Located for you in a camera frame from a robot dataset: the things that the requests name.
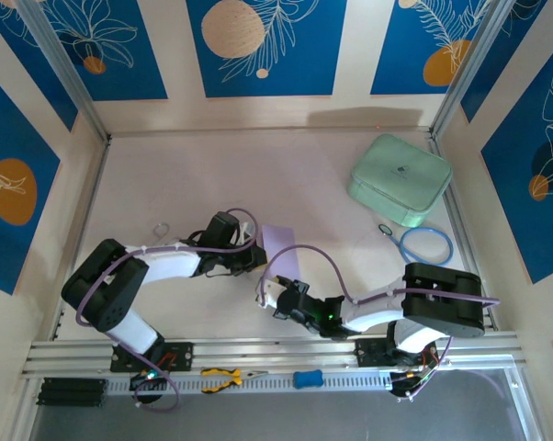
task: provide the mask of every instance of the white cable tray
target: white cable tray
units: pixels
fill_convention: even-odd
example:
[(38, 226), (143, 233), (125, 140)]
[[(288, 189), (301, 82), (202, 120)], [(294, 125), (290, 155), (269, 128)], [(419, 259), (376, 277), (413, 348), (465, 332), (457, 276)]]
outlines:
[[(225, 382), (228, 377), (208, 377), (205, 379), (192, 376), (173, 376), (181, 394), (191, 395), (201, 393), (201, 389), (214, 388)], [(259, 379), (250, 379), (239, 387), (222, 390), (221, 393), (275, 393), (275, 392), (335, 392), (354, 390), (390, 390), (390, 374), (383, 372), (365, 373), (324, 373), (323, 386), (320, 388), (295, 389), (292, 375), (266, 375)], [(174, 390), (167, 384), (155, 390), (142, 391), (140, 395), (173, 394)], [(132, 395), (128, 379), (113, 378), (107, 385), (107, 395)]]

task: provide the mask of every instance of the mint green case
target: mint green case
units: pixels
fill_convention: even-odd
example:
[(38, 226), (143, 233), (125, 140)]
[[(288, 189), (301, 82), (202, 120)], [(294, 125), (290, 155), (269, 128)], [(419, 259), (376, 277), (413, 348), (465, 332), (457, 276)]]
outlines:
[(400, 225), (417, 227), (451, 177), (452, 167), (444, 159), (384, 134), (354, 167), (348, 194)]

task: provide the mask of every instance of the orange circle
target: orange circle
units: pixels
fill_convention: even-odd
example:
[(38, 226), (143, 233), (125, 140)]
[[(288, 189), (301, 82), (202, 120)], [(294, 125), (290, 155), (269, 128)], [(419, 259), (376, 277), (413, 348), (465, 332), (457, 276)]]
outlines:
[(221, 0), (201, 21), (203, 40), (221, 58), (242, 58), (265, 41), (262, 18), (242, 0)]
[(548, 180), (542, 175), (536, 175), (530, 181), (530, 196), (537, 200), (544, 200), (548, 196)]
[(83, 61), (83, 66), (91, 74), (95, 75), (104, 74), (105, 70), (107, 69), (103, 60), (92, 55), (85, 58), (85, 60)]
[(425, 62), (423, 79), (429, 85), (449, 85), (467, 54), (469, 40), (458, 40), (434, 52)]
[(0, 218), (11, 225), (25, 225), (37, 200), (36, 178), (28, 165), (14, 158), (0, 161)]
[(417, 5), (418, 0), (399, 0), (399, 7), (403, 9), (409, 9)]

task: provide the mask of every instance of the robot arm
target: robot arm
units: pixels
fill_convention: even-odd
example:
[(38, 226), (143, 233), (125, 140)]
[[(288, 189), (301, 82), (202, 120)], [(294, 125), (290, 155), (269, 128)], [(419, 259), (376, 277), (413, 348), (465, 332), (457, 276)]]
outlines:
[(308, 295), (309, 285), (277, 277), (265, 282), (265, 295), (257, 301), (275, 309), (274, 317), (291, 319), (313, 333), (345, 339), (371, 327), (390, 322), (389, 351), (420, 353), (440, 337), (475, 337), (484, 334), (482, 306), (469, 300), (434, 295), (396, 294), (405, 288), (427, 288), (480, 297), (480, 279), (470, 273), (414, 263), (405, 276), (369, 293), (369, 300), (348, 301), (344, 296), (325, 300)]
[[(229, 213), (217, 213), (208, 228), (191, 234), (173, 247), (233, 249), (247, 238), (245, 228)], [(103, 241), (83, 262), (62, 289), (62, 298), (76, 310), (103, 272), (126, 254), (139, 250), (125, 247), (113, 239)], [(123, 262), (107, 277), (86, 303), (82, 315), (100, 333), (107, 334), (137, 354), (146, 354), (164, 339), (131, 308), (144, 284), (173, 277), (197, 277), (216, 266), (238, 276), (266, 264), (265, 251), (253, 244), (239, 253), (169, 251), (141, 254)]]

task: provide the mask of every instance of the floor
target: floor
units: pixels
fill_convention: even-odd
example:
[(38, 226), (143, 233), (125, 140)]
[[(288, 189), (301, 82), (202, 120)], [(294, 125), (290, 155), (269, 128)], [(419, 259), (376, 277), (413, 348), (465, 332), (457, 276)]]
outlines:
[[(113, 140), (79, 262), (106, 238), (151, 245), (205, 228), (218, 210), (243, 207), (261, 224), (290, 227), (296, 243), (319, 246), (338, 263), (348, 288), (361, 297), (403, 273), (396, 247), (381, 235), (388, 222), (347, 196), (352, 167), (380, 133), (375, 130), (240, 130), (116, 138)], [(427, 148), (422, 131), (397, 133)], [(404, 229), (390, 223), (396, 232)], [(444, 203), (425, 225), (454, 239)], [(422, 234), (408, 245), (431, 260), (447, 246)], [(450, 267), (463, 269), (460, 252)], [(335, 275), (317, 254), (299, 253), (302, 278), (314, 297), (340, 295)], [(144, 287), (134, 307), (167, 338), (304, 336), (292, 322), (271, 317), (254, 302), (260, 273), (241, 277), (167, 279)], [(81, 328), (67, 308), (59, 339), (106, 338)], [(386, 328), (374, 328), (373, 333)]]

